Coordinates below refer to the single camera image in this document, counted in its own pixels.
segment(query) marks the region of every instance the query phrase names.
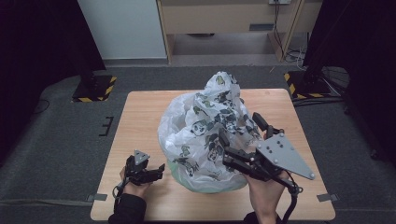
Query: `robotic hand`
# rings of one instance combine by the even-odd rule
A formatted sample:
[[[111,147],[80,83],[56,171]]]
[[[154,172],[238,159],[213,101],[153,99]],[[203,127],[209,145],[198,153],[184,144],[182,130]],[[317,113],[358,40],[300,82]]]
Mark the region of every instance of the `robotic hand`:
[[[131,182],[137,186],[142,184],[157,181],[163,178],[163,171],[165,170],[165,164],[161,165],[156,170],[147,170],[149,164],[149,155],[139,150],[134,151],[134,156],[130,156],[126,160],[125,174],[123,180],[113,189],[113,197],[116,199],[114,202],[114,211],[117,209],[117,205],[120,202],[120,196],[125,186]]]
[[[135,150],[134,156],[130,156],[126,161],[125,178],[137,186],[162,179],[165,164],[150,171],[146,170],[148,164],[149,155]]]
[[[303,188],[298,187],[291,175],[291,181],[280,179],[278,176],[282,171],[286,171],[313,180],[315,174],[288,140],[284,130],[268,125],[258,113],[253,113],[253,120],[262,131],[266,131],[265,140],[257,142],[255,152],[247,153],[243,149],[230,147],[226,130],[219,130],[219,142],[224,148],[223,164],[255,179],[273,179],[285,186],[291,195],[290,207],[283,217],[283,223],[286,223],[297,204],[297,195],[303,192]]]

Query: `yellow and black hazard stripe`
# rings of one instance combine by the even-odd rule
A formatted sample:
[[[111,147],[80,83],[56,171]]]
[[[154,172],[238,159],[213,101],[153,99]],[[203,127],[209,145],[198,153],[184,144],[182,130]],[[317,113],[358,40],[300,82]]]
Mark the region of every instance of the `yellow and black hazard stripe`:
[[[116,82],[116,77],[111,77],[111,79],[109,80],[108,83],[108,87],[104,93],[104,95],[101,96],[82,96],[82,97],[77,97],[77,98],[73,98],[72,102],[94,102],[94,101],[106,101],[108,99],[108,97],[110,96],[111,91],[113,90],[114,84]]]
[[[327,93],[297,93],[297,90],[294,84],[290,80],[290,75],[288,73],[285,74],[286,82],[288,83],[290,93],[293,99],[312,99],[312,98],[322,98],[331,96]]]

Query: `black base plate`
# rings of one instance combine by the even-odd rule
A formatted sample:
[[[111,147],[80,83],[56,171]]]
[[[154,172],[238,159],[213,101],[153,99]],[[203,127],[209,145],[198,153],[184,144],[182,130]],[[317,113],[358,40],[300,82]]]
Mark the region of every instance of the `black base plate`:
[[[313,84],[308,84],[304,81],[305,71],[290,71],[288,84],[293,84],[294,92],[293,95],[296,94],[328,94],[330,93],[330,89],[327,84],[323,82],[321,79],[318,79]]]
[[[96,76],[95,78],[97,82],[94,90],[87,88],[81,81],[73,94],[73,99],[105,97],[107,88],[110,86],[111,78],[113,78],[113,76]]]

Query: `power outlet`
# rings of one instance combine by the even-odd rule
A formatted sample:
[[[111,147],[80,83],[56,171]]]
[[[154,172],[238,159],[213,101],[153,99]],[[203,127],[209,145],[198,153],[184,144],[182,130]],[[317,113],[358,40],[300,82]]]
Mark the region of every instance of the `power outlet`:
[[[280,5],[287,5],[287,4],[291,3],[291,0],[269,0],[269,4],[274,5],[276,3],[276,1]]]

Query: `white wall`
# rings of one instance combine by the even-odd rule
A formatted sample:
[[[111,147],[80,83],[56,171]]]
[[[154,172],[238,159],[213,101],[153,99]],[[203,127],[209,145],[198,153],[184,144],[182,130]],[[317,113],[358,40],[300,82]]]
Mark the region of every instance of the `white wall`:
[[[106,59],[166,59],[155,0],[78,0]]]

